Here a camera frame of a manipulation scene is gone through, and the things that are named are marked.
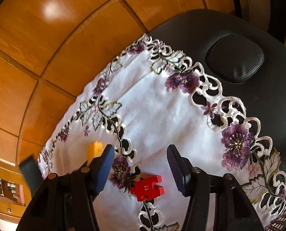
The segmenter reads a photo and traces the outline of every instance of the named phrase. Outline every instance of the embroidered tablecloth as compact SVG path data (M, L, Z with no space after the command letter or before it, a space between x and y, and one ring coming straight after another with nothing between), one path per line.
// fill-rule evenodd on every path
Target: embroidered tablecloth
M116 158L94 201L100 230L179 230L189 198L177 190L167 162L167 147L175 144L208 174L232 173L265 226L286 208L286 174L272 139L260 136L260 129L242 98L224 96L220 81L199 62L143 35L86 85L38 162L44 177L64 175L86 161L91 142L113 144ZM151 175L162 177L165 194L138 202L130 187Z

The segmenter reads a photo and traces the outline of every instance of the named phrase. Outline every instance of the wooden floor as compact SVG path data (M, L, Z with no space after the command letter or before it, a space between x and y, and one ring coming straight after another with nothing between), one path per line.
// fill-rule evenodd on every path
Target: wooden floor
M4 0L0 158L15 165L36 158L108 62L144 32L196 8L235 13L233 0Z

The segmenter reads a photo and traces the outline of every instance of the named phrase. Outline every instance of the red puzzle piece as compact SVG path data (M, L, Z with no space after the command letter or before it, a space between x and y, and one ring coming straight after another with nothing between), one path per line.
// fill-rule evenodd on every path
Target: red puzzle piece
M162 182L161 176L153 176L134 182L134 187L130 188L132 194L136 194L137 201L152 200L164 194L162 186L156 183Z

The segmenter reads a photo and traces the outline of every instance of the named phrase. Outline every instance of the screw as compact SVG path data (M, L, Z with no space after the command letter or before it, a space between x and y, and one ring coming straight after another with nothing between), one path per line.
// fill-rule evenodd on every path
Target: screw
M89 171L89 167L83 167L81 168L82 173L87 173Z
M193 168L192 168L192 172L198 174L199 172L201 172L201 170L200 170L200 168L198 168L198 167L193 167Z
M225 174L224 177L228 180L232 180L234 178L234 176L232 174Z
M48 175L48 178L50 180L54 179L55 177L56 177L56 173L51 173L51 174Z

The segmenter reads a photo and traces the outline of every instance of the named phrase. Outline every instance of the black leather chair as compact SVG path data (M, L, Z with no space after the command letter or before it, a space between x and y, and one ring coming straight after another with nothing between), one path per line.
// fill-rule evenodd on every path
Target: black leather chair
M272 138L286 173L286 47L240 18L205 9L180 14L149 34L201 62L224 95L242 99L247 116L261 121L260 136Z

